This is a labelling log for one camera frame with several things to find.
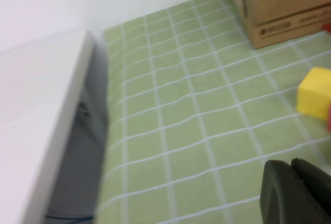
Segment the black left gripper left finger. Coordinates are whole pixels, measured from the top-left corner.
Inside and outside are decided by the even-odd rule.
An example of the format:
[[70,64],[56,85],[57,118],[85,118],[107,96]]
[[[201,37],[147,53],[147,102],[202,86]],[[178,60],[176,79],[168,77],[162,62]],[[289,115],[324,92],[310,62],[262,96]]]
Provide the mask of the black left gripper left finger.
[[281,160],[265,163],[260,209],[263,223],[330,223],[291,163]]

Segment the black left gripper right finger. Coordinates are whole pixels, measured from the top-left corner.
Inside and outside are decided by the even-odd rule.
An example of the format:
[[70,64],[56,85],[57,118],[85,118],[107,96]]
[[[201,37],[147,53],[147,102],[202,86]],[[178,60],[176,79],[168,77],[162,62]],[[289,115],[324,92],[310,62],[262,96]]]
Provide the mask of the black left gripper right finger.
[[291,167],[304,182],[317,203],[330,216],[330,175],[300,158],[292,159]]

